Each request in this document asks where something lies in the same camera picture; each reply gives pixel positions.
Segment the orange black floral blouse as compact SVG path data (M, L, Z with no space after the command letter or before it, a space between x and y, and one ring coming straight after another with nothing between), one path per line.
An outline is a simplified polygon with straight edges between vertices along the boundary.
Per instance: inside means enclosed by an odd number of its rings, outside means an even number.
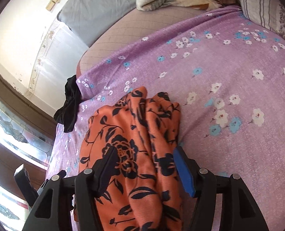
M140 87L89 118L80 170L110 148L117 162L96 207L104 230L181 230L181 197L173 150L181 107L166 92L153 97Z

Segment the brown wooden glass door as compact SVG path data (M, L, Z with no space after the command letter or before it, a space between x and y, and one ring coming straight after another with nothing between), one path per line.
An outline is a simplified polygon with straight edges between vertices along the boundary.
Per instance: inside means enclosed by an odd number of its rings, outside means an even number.
M15 170L23 165L38 189L45 179L53 140L24 122L11 102L23 110L30 108L0 76L0 222L5 230L22 230L29 206L15 182Z

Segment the black crumpled garment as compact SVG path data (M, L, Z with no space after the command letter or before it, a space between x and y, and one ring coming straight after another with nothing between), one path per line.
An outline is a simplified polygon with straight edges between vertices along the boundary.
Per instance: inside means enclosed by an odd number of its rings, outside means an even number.
M77 121L79 104L81 103L81 91L76 81L76 75L67 79L64 105L53 116L57 123L64 126L64 133L72 132Z

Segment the purple floral bed sheet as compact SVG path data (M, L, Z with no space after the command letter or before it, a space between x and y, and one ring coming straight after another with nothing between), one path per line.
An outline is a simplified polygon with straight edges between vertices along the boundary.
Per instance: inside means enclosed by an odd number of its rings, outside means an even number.
M176 23L92 66L70 133L57 126L51 178L80 170L89 118L134 89L166 92L181 107L177 146L215 175L238 173L270 230L285 228L285 40L235 6ZM182 228L194 205L181 193Z

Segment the grey pillow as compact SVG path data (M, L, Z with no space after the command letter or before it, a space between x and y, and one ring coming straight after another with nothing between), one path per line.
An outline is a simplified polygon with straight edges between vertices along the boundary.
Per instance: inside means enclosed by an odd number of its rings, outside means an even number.
M105 31L136 8L136 0L68 0L58 13L83 43L91 46Z

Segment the striped floral cushion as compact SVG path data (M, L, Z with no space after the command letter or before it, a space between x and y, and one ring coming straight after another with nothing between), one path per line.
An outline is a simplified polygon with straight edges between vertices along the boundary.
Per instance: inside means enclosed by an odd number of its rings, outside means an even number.
M285 39L285 7L280 0L239 0L243 14Z

